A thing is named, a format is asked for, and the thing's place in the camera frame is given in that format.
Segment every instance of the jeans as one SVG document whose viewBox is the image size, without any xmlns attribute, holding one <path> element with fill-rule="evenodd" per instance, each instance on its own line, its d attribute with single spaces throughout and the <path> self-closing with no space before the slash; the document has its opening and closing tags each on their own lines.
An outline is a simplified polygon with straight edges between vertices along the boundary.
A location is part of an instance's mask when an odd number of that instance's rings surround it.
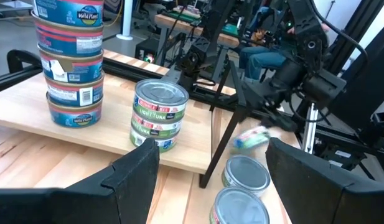
<svg viewBox="0 0 384 224">
<path fill-rule="evenodd" d="M 262 68 L 280 68 L 286 57 L 273 47 L 245 47 L 239 55 L 239 67 L 245 69 L 245 77 L 259 80 Z"/>
</svg>

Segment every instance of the light tuna can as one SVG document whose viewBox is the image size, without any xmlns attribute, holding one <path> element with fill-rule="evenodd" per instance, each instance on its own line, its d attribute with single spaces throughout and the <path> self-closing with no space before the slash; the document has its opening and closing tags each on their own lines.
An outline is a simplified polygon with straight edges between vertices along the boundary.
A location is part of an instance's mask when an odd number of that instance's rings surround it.
<svg viewBox="0 0 384 224">
<path fill-rule="evenodd" d="M 39 49 L 45 76 L 65 83 L 90 83 L 101 78 L 103 51 L 94 57 L 75 58 Z"/>
<path fill-rule="evenodd" d="M 262 201 L 239 187 L 222 189 L 210 211 L 210 224 L 269 224 Z"/>
<path fill-rule="evenodd" d="M 129 132 L 129 138 L 131 142 L 136 146 L 140 146 L 149 136 L 139 134 L 137 131 L 131 127 L 131 131 Z M 159 146 L 160 152 L 167 152 L 172 149 L 176 144 L 176 137 L 173 136 L 167 139 L 155 139 L 157 146 Z"/>
<path fill-rule="evenodd" d="M 34 14 L 41 19 L 75 27 L 99 27 L 104 0 L 34 0 Z"/>
<path fill-rule="evenodd" d="M 181 86 L 158 79 L 147 79 L 135 86 L 134 110 L 151 121 L 174 122 L 185 115 L 189 94 Z"/>
<path fill-rule="evenodd" d="M 131 124 L 137 132 L 152 138 L 170 138 L 175 136 L 180 130 L 181 123 L 182 121 L 176 121 L 171 124 L 161 124 L 149 121 L 140 117 L 135 111 L 131 119 Z"/>
<path fill-rule="evenodd" d="M 228 161 L 222 172 L 222 184 L 225 187 L 241 187 L 257 197 L 271 183 L 268 170 L 255 159 L 248 156 L 233 156 Z"/>
<path fill-rule="evenodd" d="M 47 101 L 52 121 L 61 126 L 85 128 L 98 122 L 101 117 L 103 99 L 90 106 L 62 106 L 53 103 L 47 93 Z"/>
<path fill-rule="evenodd" d="M 51 80 L 45 77 L 50 100 L 63 106 L 88 106 L 97 103 L 103 97 L 103 79 L 84 84 L 71 84 Z"/>
<path fill-rule="evenodd" d="M 101 54 L 103 26 L 83 28 L 48 22 L 32 14 L 38 46 L 47 52 L 69 57 L 93 57 Z"/>
</svg>

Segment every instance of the silver can lid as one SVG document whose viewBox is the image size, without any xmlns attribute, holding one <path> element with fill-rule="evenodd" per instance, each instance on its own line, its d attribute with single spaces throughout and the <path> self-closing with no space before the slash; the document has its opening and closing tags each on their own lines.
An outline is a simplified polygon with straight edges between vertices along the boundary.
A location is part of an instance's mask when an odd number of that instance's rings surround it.
<svg viewBox="0 0 384 224">
<path fill-rule="evenodd" d="M 138 82 L 135 92 L 144 100 L 162 106 L 183 105 L 189 99 L 189 94 L 183 87 L 159 79 L 147 79 Z"/>
<path fill-rule="evenodd" d="M 215 212 L 220 223 L 269 223 L 268 211 L 262 201 L 239 187 L 227 187 L 218 193 L 215 198 Z"/>
<path fill-rule="evenodd" d="M 257 160 L 248 156 L 233 156 L 226 169 L 238 185 L 251 191 L 266 189 L 271 183 L 268 170 Z"/>
</svg>

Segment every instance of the stack of tuna cans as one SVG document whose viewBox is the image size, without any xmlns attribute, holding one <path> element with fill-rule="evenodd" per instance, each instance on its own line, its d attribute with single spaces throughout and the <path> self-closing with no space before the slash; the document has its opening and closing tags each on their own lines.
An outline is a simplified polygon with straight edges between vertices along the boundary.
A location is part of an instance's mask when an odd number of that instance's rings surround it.
<svg viewBox="0 0 384 224">
<path fill-rule="evenodd" d="M 181 86 L 156 79 L 136 84 L 131 118 L 130 139 L 140 146 L 145 139 L 154 138 L 160 152 L 176 144 L 189 94 Z"/>
<path fill-rule="evenodd" d="M 52 120 L 95 124 L 103 100 L 103 0 L 34 0 L 32 13 Z"/>
</svg>

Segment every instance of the white pole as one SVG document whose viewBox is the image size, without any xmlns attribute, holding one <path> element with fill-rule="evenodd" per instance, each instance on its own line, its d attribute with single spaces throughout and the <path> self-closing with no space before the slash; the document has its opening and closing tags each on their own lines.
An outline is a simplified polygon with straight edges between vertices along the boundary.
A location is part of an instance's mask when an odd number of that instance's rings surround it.
<svg viewBox="0 0 384 224">
<path fill-rule="evenodd" d="M 121 40 L 132 40 L 131 37 L 131 18 L 132 18 L 132 5 L 133 0 L 123 0 L 123 33 L 117 34 L 117 38 Z"/>
</svg>

